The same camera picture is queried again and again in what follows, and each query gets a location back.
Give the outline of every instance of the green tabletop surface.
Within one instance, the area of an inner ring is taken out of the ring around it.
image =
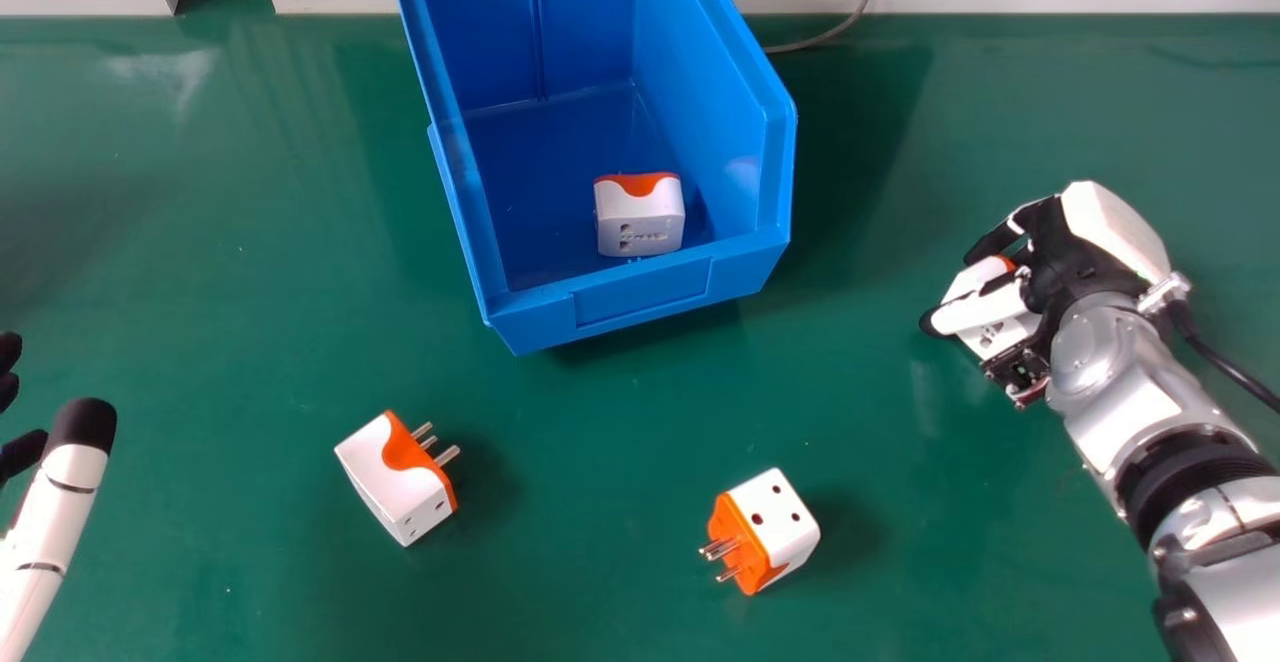
[[[78,396],[120,414],[29,661],[1165,658],[1057,417],[916,320],[1011,207],[1097,179],[1280,383],[1280,18],[864,19],[776,60],[795,232],[762,293],[517,359],[399,22],[184,5],[0,20],[0,327],[27,342],[0,437]],[[384,408],[462,447],[457,515],[410,549],[333,453]],[[772,466],[822,543],[746,598],[695,549]]]

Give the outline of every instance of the gray cable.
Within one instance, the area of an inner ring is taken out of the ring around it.
[[[867,10],[867,3],[869,3],[869,1],[872,1],[872,0],[859,0],[858,1],[858,6],[854,10],[854,14],[847,15],[847,18],[845,18],[845,20],[842,20],[842,23],[837,24],[836,27],[833,27],[831,29],[827,29],[827,32],[823,32],[822,35],[819,35],[817,37],[801,38],[800,42],[777,44],[773,47],[764,47],[764,54],[765,55],[782,55],[782,52],[796,52],[796,51],[800,51],[800,50],[806,50],[806,47],[813,47],[814,44],[823,44],[823,42],[827,42],[828,38],[838,37],[840,33],[845,32],[845,29],[849,29],[850,27],[854,27],[855,20],[858,20],[859,18],[861,18],[863,12]]]

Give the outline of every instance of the white and orange plug adapter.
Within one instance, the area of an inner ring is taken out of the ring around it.
[[[685,196],[672,173],[595,179],[596,247],[605,257],[675,252],[685,239]]]
[[[809,561],[822,533],[818,521],[777,467],[755,475],[716,498],[707,522],[710,543],[699,549],[708,562],[724,562],[716,580],[735,580],[755,594]]]
[[[410,433],[388,410],[333,448],[360,498],[402,547],[458,508],[443,467],[461,451],[452,446],[431,457],[430,433],[430,423]]]

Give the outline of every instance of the robotic hand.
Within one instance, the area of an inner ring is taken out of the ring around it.
[[[1179,330],[1272,408],[1280,398],[1199,339],[1161,238],[1101,184],[1020,206],[920,319],[956,337],[1019,410],[1044,398],[1147,551],[1171,657],[1280,659],[1280,475],[1175,360]]]
[[[18,396],[22,338],[0,334],[0,412]],[[36,636],[79,543],[115,439],[115,410],[76,400],[51,434],[32,430],[0,446],[0,487],[40,465],[13,528],[0,543],[0,662],[18,662]]]

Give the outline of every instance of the adapter inside blue bin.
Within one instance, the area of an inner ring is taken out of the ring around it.
[[[730,0],[399,0],[485,323],[516,353],[732,297],[790,238],[796,115]],[[673,172],[684,248],[596,251],[599,175]]]

